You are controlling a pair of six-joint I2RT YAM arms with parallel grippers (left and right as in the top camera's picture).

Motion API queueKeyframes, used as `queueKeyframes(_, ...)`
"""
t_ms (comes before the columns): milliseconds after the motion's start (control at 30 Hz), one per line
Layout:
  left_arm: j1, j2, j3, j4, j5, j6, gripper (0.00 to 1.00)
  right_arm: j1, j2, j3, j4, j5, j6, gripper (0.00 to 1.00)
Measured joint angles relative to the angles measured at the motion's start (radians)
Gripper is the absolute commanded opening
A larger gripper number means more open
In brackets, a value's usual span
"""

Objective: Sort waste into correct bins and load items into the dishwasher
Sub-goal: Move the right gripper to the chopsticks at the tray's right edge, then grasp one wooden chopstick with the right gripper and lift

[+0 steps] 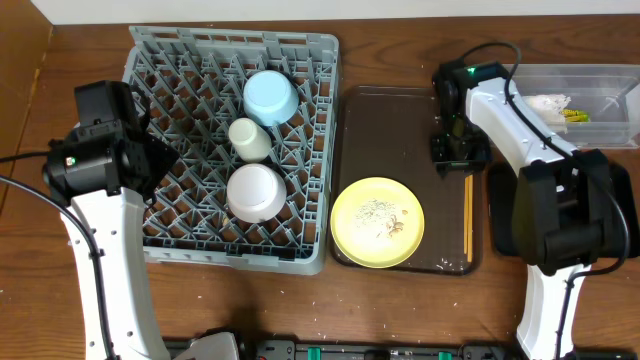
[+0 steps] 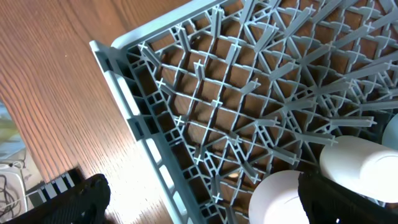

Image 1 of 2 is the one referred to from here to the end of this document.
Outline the white napkin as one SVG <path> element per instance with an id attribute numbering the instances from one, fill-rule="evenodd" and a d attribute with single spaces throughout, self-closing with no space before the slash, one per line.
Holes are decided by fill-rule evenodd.
<path id="1" fill-rule="evenodd" d="M 535 95 L 524 96 L 523 100 L 547 125 L 564 126 L 566 124 L 563 111 L 571 102 L 569 96 L 563 94 Z"/>

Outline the yellow plate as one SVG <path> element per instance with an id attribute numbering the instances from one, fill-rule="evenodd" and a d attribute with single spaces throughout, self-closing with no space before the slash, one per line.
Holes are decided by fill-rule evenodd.
<path id="1" fill-rule="evenodd" d="M 366 268 L 390 268 L 418 249 L 425 216 L 408 187 L 389 178 L 369 177 L 338 195 L 330 227 L 336 246 L 349 260 Z"/>

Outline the yellow green snack wrapper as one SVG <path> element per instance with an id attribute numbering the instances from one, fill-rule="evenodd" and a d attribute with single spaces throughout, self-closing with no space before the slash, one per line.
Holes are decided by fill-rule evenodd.
<path id="1" fill-rule="evenodd" d="M 569 123 L 588 123 L 590 121 L 589 114 L 582 110 L 563 109 L 562 115 Z"/>

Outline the white cup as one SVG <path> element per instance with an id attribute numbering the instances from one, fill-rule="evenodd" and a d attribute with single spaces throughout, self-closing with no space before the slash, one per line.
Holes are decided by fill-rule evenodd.
<path id="1" fill-rule="evenodd" d="M 272 146 L 270 136 L 249 118 L 234 120 L 228 136 L 236 153 L 247 163 L 257 163 L 269 156 Z"/>

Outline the light blue bowl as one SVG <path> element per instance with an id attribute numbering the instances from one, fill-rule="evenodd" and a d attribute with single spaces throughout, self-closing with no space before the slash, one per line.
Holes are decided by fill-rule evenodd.
<path id="1" fill-rule="evenodd" d="M 297 112 L 299 97 L 289 79 L 273 70 L 251 76 L 243 90 L 244 111 L 263 127 L 278 126 Z"/>

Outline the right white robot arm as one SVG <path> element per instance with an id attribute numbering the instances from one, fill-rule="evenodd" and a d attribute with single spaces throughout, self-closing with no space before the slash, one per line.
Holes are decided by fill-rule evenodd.
<path id="1" fill-rule="evenodd" d="M 508 219 L 527 264 L 525 309 L 517 339 L 530 359 L 563 359 L 585 278 L 611 273 L 629 257 L 632 231 L 599 150 L 580 151 L 524 102 L 513 70 L 498 62 L 439 66 L 432 85 L 444 132 L 431 140 L 440 176 L 485 168 L 495 145 L 515 189 Z"/>

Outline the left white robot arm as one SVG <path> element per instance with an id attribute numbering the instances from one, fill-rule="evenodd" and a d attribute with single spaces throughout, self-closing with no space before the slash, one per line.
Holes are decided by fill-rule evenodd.
<path id="1" fill-rule="evenodd" d="M 150 105 L 121 81 L 74 91 L 79 123 L 50 143 L 43 178 L 74 252 L 89 359 L 167 359 L 143 250 L 146 209 L 177 161 Z"/>

